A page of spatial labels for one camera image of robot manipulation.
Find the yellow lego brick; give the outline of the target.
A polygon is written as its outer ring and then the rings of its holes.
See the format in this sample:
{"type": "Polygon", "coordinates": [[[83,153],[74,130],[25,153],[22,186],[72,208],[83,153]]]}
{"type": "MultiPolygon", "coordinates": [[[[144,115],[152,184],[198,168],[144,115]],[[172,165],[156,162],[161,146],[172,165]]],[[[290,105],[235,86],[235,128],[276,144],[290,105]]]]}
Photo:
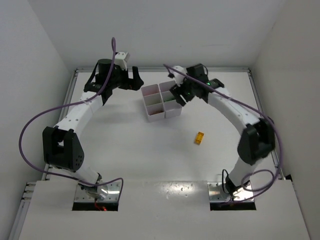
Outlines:
{"type": "Polygon", "coordinates": [[[200,145],[203,141],[203,138],[204,138],[204,133],[203,132],[198,132],[196,134],[196,137],[194,139],[194,143],[197,144],[197,145],[200,145]]]}

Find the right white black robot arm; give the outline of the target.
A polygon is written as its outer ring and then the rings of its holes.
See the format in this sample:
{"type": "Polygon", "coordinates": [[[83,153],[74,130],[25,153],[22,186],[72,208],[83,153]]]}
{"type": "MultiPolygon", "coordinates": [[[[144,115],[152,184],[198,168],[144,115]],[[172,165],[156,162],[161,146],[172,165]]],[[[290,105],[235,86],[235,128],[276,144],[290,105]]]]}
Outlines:
{"type": "Polygon", "coordinates": [[[175,80],[170,92],[178,104],[185,106],[197,97],[218,110],[238,131],[238,160],[222,185],[226,194],[232,195],[244,187],[262,160],[275,149],[274,128],[266,118],[256,116],[242,102],[232,98],[219,79],[209,79],[201,63],[187,68],[168,67],[167,70],[169,78],[175,80]]]}

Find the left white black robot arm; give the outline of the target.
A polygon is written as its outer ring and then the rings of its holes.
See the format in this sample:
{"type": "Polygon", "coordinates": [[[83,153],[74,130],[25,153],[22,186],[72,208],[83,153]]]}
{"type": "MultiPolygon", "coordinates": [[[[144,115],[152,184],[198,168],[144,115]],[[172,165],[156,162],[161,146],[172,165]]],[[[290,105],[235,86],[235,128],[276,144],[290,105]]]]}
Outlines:
{"type": "Polygon", "coordinates": [[[144,82],[139,69],[132,67],[132,77],[120,63],[100,59],[85,83],[79,104],[55,126],[42,132],[43,155],[46,164],[68,173],[80,184],[99,184],[101,175],[85,163],[80,136],[94,113],[105,105],[114,89],[138,91],[144,82]]]}

